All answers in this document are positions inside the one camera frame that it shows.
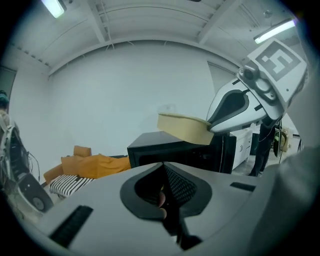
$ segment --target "striped cushion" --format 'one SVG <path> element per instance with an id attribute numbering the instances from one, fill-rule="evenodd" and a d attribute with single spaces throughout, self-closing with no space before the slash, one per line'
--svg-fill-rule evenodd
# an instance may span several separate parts
<path id="1" fill-rule="evenodd" d="M 93 178 L 82 178 L 78 175 L 60 175 L 49 183 L 49 191 L 63 197 L 69 197 L 78 189 L 92 182 Z"/>

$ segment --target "black pants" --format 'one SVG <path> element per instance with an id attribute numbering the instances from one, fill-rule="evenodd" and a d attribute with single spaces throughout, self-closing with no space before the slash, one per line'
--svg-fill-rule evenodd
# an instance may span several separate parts
<path id="1" fill-rule="evenodd" d="M 255 162 L 249 176 L 258 176 L 263 172 L 271 149 L 272 142 L 275 138 L 276 128 L 267 128 L 263 124 L 260 126 L 259 143 L 256 149 Z"/>

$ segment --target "ceiling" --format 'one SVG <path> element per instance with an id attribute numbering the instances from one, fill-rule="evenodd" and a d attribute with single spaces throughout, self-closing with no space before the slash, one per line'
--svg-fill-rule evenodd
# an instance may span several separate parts
<path id="1" fill-rule="evenodd" d="M 111 44 L 136 40 L 172 41 L 199 47 L 241 66 L 257 47 L 253 37 L 291 14 L 273 0 L 63 0 L 55 19 L 39 0 L 9 41 L 49 74 L 71 60 Z M 272 16 L 265 18 L 270 10 Z M 296 29 L 279 35 L 299 43 Z"/>

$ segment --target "white cabinet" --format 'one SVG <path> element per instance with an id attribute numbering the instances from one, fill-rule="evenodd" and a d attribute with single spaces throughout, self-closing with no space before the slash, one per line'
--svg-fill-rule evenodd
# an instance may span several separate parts
<path id="1" fill-rule="evenodd" d="M 233 136 L 236 136 L 232 170 L 248 159 L 252 143 L 252 133 L 252 130 L 249 128 L 231 132 Z"/>

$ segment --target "fluorescent light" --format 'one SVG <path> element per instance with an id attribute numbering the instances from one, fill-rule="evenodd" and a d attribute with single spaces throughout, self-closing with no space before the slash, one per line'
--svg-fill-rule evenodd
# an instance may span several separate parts
<path id="1" fill-rule="evenodd" d="M 58 18 L 65 10 L 58 0 L 41 0 L 53 17 Z"/>
<path id="2" fill-rule="evenodd" d="M 281 33 L 282 31 L 288 30 L 290 28 L 293 28 L 295 26 L 295 21 L 294 20 L 290 20 L 287 21 L 285 20 L 284 22 L 281 22 L 273 27 L 271 27 L 270 29 L 268 29 L 266 32 L 263 32 L 262 34 L 256 36 L 254 38 L 254 41 L 257 44 L 262 43 L 263 41 L 272 38 L 273 36 L 275 36 L 276 34 Z"/>

